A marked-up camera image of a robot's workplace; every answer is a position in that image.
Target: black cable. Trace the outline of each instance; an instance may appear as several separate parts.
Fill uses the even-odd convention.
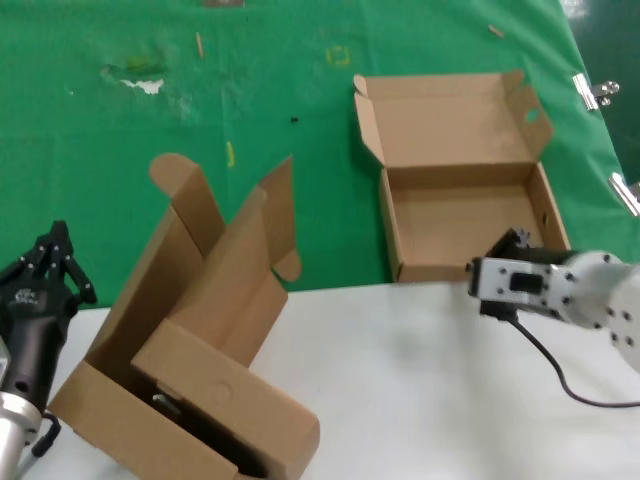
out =
[[[53,442],[55,442],[56,438],[60,434],[60,430],[62,427],[60,426],[60,420],[58,420],[54,415],[49,412],[45,412],[42,415],[42,418],[46,418],[51,422],[51,426],[47,433],[45,433],[40,440],[36,442],[36,444],[31,448],[31,455],[36,458],[40,458],[44,456],[45,453],[49,451]]]
[[[536,347],[542,355],[549,361],[553,369],[558,374],[558,379],[560,380],[560,385],[562,385],[562,389],[565,391],[567,395],[569,395],[574,400],[584,403],[585,405],[591,405],[592,407],[598,408],[636,408],[640,407],[640,402],[624,402],[624,403],[608,403],[608,402],[596,402],[594,400],[589,400],[588,398],[581,397],[580,395],[574,393],[567,385],[567,380],[564,377],[564,372],[562,371],[562,367],[558,363],[558,361],[551,355],[549,350],[545,348],[540,341],[534,337],[529,330],[524,328],[517,319],[515,320],[507,320],[511,325],[513,325],[516,330],[518,330],[522,335],[525,336],[527,340],[529,340],[534,347]]]

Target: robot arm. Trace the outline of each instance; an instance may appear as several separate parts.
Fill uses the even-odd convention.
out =
[[[65,283],[68,275],[79,289]],[[0,272],[0,479],[13,478],[22,449],[37,437],[43,418],[53,422],[32,449],[42,456],[59,432],[45,412],[71,318],[96,303],[93,286],[73,258],[65,222]]]
[[[480,300],[480,313],[509,322],[525,335],[552,363],[569,396],[597,407],[640,406],[574,394],[553,356],[517,318],[524,310],[582,328],[609,328],[615,348],[640,372],[640,267],[607,252],[531,248],[526,233],[510,230],[485,257],[474,258],[468,270],[469,294]]]

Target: green backdrop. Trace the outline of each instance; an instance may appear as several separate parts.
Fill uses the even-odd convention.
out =
[[[148,179],[166,151],[202,164],[227,219],[293,154],[304,268],[290,287],[388,281],[356,73],[523,68],[556,128],[543,161],[573,245],[640,259],[638,223],[607,185],[620,169],[602,117],[571,80],[584,66],[558,0],[5,0],[0,24],[0,264],[65,219],[102,305],[166,207]],[[160,78],[157,95],[120,81]]]

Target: white table surface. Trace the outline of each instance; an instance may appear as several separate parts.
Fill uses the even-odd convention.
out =
[[[320,418],[320,448],[304,480],[640,478],[640,409],[600,410],[567,398],[513,327],[477,310],[462,285],[291,294],[251,369]],[[54,391],[106,312],[72,321]],[[640,375],[606,331],[521,318],[578,393],[640,399]],[[23,478],[135,477],[65,426]]]

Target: cardboard box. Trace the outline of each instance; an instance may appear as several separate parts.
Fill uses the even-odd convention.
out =
[[[247,369],[287,301],[271,269],[288,280],[300,273],[292,162],[228,227],[190,160],[162,155],[151,176],[171,206],[49,408],[143,480],[259,478],[181,428],[186,412],[199,430],[239,440],[269,478],[298,479],[318,446],[318,420]],[[181,417],[158,411],[159,392]]]
[[[524,73],[357,75],[362,140],[383,167],[380,198],[399,282],[457,281],[509,228],[569,241],[538,157],[553,128]]]

